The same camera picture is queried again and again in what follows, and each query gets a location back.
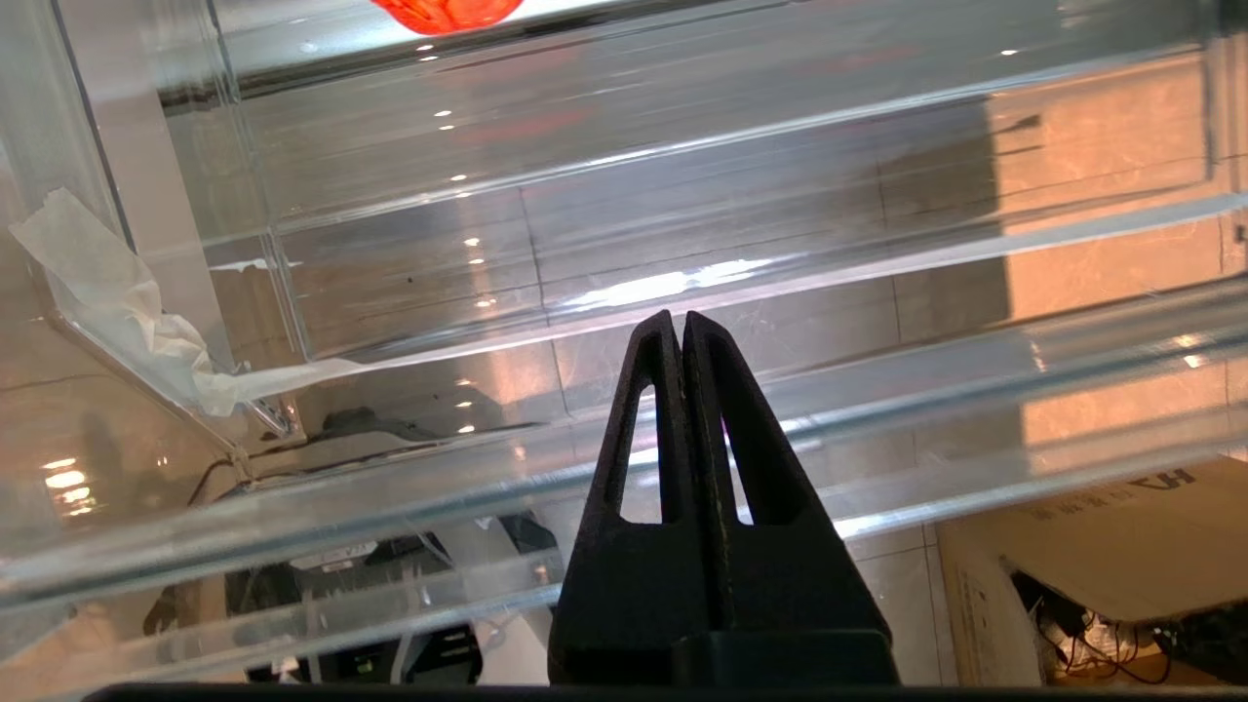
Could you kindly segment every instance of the white tape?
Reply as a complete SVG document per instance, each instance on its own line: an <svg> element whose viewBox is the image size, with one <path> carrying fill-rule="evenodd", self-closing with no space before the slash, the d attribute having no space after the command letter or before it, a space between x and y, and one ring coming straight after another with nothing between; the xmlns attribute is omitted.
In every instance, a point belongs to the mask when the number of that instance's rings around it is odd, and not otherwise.
<svg viewBox="0 0 1248 702"><path fill-rule="evenodd" d="M238 402L368 370L328 358L241 376L213 371L200 332L183 317L165 314L142 259L65 189L50 192L42 207L9 231L81 305L62 310L71 321L100 336L130 367L155 376L149 381L208 415L228 416Z"/></svg>

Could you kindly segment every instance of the transparent plastic container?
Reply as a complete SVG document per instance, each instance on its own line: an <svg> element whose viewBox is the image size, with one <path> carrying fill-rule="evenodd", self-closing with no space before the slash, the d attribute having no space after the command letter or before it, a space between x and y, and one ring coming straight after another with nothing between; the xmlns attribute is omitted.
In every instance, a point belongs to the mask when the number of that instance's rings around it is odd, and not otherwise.
<svg viewBox="0 0 1248 702"><path fill-rule="evenodd" d="M1238 2L104 5L0 9L14 698L540 648L660 309L734 334L851 548L1248 443ZM655 460L643 411L628 518Z"/></svg>

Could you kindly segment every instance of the beige floor tile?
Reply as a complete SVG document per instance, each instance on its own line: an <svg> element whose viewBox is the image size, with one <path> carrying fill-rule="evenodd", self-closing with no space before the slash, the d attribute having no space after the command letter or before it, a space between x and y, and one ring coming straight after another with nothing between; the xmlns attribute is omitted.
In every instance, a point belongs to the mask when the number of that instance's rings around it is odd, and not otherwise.
<svg viewBox="0 0 1248 702"><path fill-rule="evenodd" d="M1218 219L1222 231L1222 275L1237 275L1248 270L1248 229L1239 214Z"/></svg>
<svg viewBox="0 0 1248 702"><path fill-rule="evenodd" d="M852 482L915 467L910 431L856 436L822 447L819 465L807 461L806 473L816 488Z"/></svg>
<svg viewBox="0 0 1248 702"><path fill-rule="evenodd" d="M932 615L936 626L936 657L940 661L940 683L957 685L957 660L953 655L953 631L948 618L945 573L941 571L940 548L927 546L927 577L932 586Z"/></svg>
<svg viewBox="0 0 1248 702"><path fill-rule="evenodd" d="M1227 402L1226 377L1223 365L1214 363L1037 400L1023 411L1025 436L1028 443L1057 441L1222 407Z"/></svg>
<svg viewBox="0 0 1248 702"><path fill-rule="evenodd" d="M1227 361L1227 401L1248 400L1248 358Z"/></svg>
<svg viewBox="0 0 1248 702"><path fill-rule="evenodd" d="M1218 220L1086 241L1006 259L1013 319L1124 300L1223 275Z"/></svg>
<svg viewBox="0 0 1248 702"><path fill-rule="evenodd" d="M874 533L860 538L851 538L845 542L850 556L855 561L879 558L890 553L911 551L924 546L922 527L909 527L887 533Z"/></svg>
<svg viewBox="0 0 1248 702"><path fill-rule="evenodd" d="M1003 214L1139 197L1206 177L1203 74L1183 56L990 101L996 116L1035 110L1035 141L995 135Z"/></svg>
<svg viewBox="0 0 1248 702"><path fill-rule="evenodd" d="M894 285L902 344L965 334L1011 317L1000 260L900 275Z"/></svg>
<svg viewBox="0 0 1248 702"><path fill-rule="evenodd" d="M1013 407L942 417L915 427L914 436L915 465L920 468L938 468L1022 443L1018 411Z"/></svg>
<svg viewBox="0 0 1248 702"><path fill-rule="evenodd" d="M932 592L924 548L857 562L892 630L892 658L905 685L940 685Z"/></svg>
<svg viewBox="0 0 1248 702"><path fill-rule="evenodd" d="M67 530L186 505L221 457L216 445L60 332L36 322L9 331L16 344L0 357L0 477L10 490L32 485L32 498ZM46 467L56 462L64 465ZM66 482L45 487L54 473Z"/></svg>

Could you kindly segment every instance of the cardboard box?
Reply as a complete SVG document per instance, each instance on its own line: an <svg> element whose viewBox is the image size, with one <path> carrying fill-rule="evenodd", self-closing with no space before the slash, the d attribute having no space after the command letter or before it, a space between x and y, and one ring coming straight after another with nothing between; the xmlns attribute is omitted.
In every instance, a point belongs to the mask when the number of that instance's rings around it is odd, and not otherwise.
<svg viewBox="0 0 1248 702"><path fill-rule="evenodd" d="M1248 465L1222 457L940 525L961 683L1043 685L1017 571L1114 622L1248 600L1246 515Z"/></svg>

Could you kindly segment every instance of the red object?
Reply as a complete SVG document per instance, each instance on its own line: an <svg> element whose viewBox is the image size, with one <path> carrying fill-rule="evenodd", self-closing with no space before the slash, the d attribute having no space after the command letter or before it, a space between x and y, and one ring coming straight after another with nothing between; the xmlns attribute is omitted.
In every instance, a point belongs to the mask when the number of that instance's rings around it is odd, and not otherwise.
<svg viewBox="0 0 1248 702"><path fill-rule="evenodd" d="M418 34L451 34L503 21L520 0L373 0Z"/></svg>

